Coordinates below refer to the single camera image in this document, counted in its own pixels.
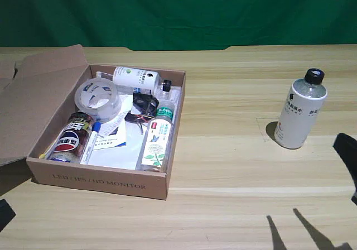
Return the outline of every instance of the can label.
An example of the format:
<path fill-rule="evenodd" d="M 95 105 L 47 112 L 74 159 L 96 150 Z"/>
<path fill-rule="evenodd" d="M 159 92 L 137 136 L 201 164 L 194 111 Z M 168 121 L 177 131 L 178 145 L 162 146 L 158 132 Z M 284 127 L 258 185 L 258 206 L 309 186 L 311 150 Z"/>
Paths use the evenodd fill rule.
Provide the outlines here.
<path fill-rule="evenodd" d="M 322 98 L 309 98 L 290 88 L 277 127 L 276 141 L 286 148 L 300 148 L 316 121 L 327 94 Z"/>
<path fill-rule="evenodd" d="M 90 115 L 83 112 L 73 113 L 49 159 L 79 163 L 93 123 L 94 120 Z"/>
<path fill-rule="evenodd" d="M 79 145 L 79 137 L 73 131 L 65 131 L 57 142 L 54 152 L 71 151 Z"/>

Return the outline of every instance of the box flap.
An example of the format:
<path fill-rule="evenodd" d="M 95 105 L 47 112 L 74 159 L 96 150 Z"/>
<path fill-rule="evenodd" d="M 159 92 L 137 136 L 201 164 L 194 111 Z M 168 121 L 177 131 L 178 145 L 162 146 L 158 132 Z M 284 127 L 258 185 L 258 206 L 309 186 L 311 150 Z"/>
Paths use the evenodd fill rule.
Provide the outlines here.
<path fill-rule="evenodd" d="M 10 85 L 15 76 L 15 61 L 0 61 L 0 93 Z"/>
<path fill-rule="evenodd" d="M 82 81 L 81 78 L 90 76 L 89 70 L 88 74 L 84 75 L 88 65 L 79 54 L 81 46 L 73 46 L 69 48 L 69 51 L 73 55 L 79 55 L 80 61 L 75 63 L 76 65 L 79 63 L 85 63 L 85 65 L 55 71 L 55 67 L 68 67 L 68 63 L 74 65 L 75 62 L 72 59 L 73 55 L 68 55 L 66 50 L 58 51 L 58 54 L 56 51 L 49 55 L 40 54 L 45 56 L 44 64 L 41 64 L 42 60 L 39 56 L 27 58 L 24 63 L 27 68 L 24 69 L 22 66 L 22 73 L 32 76 L 25 78 L 23 74 L 18 76 L 20 75 L 19 71 L 16 79 L 0 94 L 0 166 L 26 157 L 68 94 L 74 95 L 77 84 Z M 50 56 L 56 59 L 55 66 L 49 64 Z M 41 68 L 42 71 L 46 69 L 46 73 L 39 74 L 30 65 L 30 62 L 34 60 L 37 62 L 33 62 L 33 65 Z"/>
<path fill-rule="evenodd" d="M 16 78 L 51 73 L 87 64 L 81 45 L 63 47 L 54 51 L 26 57 L 18 68 Z"/>
<path fill-rule="evenodd" d="M 0 61 L 0 78 L 13 79 L 15 77 L 15 61 L 2 60 Z"/>

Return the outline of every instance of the wooden table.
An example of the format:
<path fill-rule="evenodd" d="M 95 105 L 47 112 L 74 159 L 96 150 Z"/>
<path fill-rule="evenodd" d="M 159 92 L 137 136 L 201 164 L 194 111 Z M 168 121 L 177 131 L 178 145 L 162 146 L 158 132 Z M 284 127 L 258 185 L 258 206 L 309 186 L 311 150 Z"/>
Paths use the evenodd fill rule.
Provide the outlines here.
<path fill-rule="evenodd" d="M 3 47 L 0 60 L 44 50 Z M 17 214 L 1 249 L 357 249 L 354 185 L 332 147 L 340 132 L 357 136 L 357 45 L 85 52 L 89 63 L 187 71 L 168 200 L 37 185 L 15 163 L 0 174 Z M 312 67 L 329 97 L 305 145 L 287 150 L 266 128 Z"/>

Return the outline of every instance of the cardboard box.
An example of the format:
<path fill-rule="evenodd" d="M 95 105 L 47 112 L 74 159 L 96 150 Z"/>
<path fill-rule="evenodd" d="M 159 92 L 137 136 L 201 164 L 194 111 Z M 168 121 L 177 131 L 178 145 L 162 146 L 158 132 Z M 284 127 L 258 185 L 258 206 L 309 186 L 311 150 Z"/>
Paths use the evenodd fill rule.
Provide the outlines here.
<path fill-rule="evenodd" d="M 95 77 L 97 71 L 113 73 L 114 69 L 115 66 L 110 65 L 88 65 L 82 46 L 75 45 L 25 58 L 13 80 L 7 71 L 6 87 L 0 93 L 0 165 L 26 157 L 40 184 L 166 199 L 184 102 L 184 71 L 145 68 L 159 72 L 163 78 L 172 80 L 172 85 L 182 87 L 166 172 L 38 159 L 76 111 L 77 87 Z"/>

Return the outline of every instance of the bottle label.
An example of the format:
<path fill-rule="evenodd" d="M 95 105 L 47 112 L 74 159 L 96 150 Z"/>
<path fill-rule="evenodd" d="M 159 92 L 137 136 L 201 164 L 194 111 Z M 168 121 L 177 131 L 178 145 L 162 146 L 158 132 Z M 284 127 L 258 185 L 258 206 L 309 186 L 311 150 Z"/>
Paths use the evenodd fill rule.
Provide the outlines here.
<path fill-rule="evenodd" d="M 166 116 L 170 120 L 173 119 L 173 111 L 166 107 L 158 108 L 156 116 Z"/>
<path fill-rule="evenodd" d="M 153 94 L 158 87 L 158 73 L 128 67 L 116 67 L 113 82 L 134 88 L 135 93 Z"/>
<path fill-rule="evenodd" d="M 327 94 L 322 98 L 309 98 L 290 88 L 277 127 L 276 141 L 287 148 L 300 148 L 315 123 Z"/>
<path fill-rule="evenodd" d="M 141 161 L 142 165 L 162 166 L 170 130 L 171 123 L 164 119 L 155 119 L 150 123 Z"/>

